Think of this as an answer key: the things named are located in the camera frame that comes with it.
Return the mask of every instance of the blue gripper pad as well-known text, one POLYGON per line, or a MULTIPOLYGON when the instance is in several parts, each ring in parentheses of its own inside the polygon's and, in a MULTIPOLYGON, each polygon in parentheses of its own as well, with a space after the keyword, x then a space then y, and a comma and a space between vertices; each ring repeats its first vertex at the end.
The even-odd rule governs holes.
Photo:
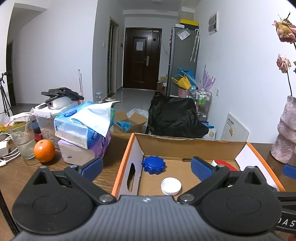
POLYGON ((98 175, 103 171, 103 158, 99 157, 97 159, 93 159, 83 166, 81 166, 78 172, 86 177, 88 180, 93 181, 96 179, 98 175))
POLYGON ((296 179, 296 167, 293 167, 293 166, 290 166, 290 165, 284 165, 283 166, 283 174, 285 176, 296 179))
POLYGON ((198 177, 199 180, 204 181, 213 175, 216 168, 198 156, 195 156, 191 160, 191 171, 198 177))

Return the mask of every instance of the tissue pack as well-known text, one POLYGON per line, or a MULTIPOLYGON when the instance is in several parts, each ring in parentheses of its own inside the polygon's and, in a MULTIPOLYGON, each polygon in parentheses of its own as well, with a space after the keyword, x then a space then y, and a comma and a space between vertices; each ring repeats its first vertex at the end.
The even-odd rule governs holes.
MULTIPOLYGON (((67 112, 58 115, 54 119, 55 135, 76 146, 85 149, 91 148, 102 135, 80 121, 71 119, 71 116, 92 104, 95 103, 86 101, 84 104, 80 104, 67 112)), ((110 126, 113 125, 114 114, 115 110, 111 108, 110 126)))
POLYGON ((75 146, 65 140, 59 140, 58 144, 64 162, 82 166, 94 158, 103 157, 110 140, 111 134, 109 130, 106 137, 100 135, 100 138, 89 149, 75 146))

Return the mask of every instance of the yellow bag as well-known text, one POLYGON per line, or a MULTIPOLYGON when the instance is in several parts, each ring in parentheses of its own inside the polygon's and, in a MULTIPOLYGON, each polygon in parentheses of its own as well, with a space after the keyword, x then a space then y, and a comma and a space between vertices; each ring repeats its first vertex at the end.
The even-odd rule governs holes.
POLYGON ((171 80, 173 82, 175 82, 177 84, 177 86, 179 86, 180 88, 182 88, 184 90, 189 90, 191 84, 190 84, 188 78, 186 76, 185 77, 182 75, 180 75, 180 76, 181 76, 181 79, 179 81, 174 78, 171 78, 171 80))

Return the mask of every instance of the yellow box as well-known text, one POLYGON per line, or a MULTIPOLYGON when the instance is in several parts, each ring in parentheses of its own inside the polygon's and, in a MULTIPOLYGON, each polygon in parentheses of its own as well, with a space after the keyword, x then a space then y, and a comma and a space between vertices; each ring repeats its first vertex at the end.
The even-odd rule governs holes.
POLYGON ((180 24, 182 24, 182 23, 198 26, 198 22, 186 20, 186 19, 181 19, 180 24))

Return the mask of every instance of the pink ceramic vase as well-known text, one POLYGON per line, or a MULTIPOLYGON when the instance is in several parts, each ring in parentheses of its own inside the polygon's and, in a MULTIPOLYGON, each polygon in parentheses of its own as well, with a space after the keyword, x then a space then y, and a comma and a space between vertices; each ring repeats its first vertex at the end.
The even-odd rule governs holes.
POLYGON ((271 148, 272 156, 287 164, 296 147, 296 98, 288 96, 283 114, 278 124, 279 135, 271 148))

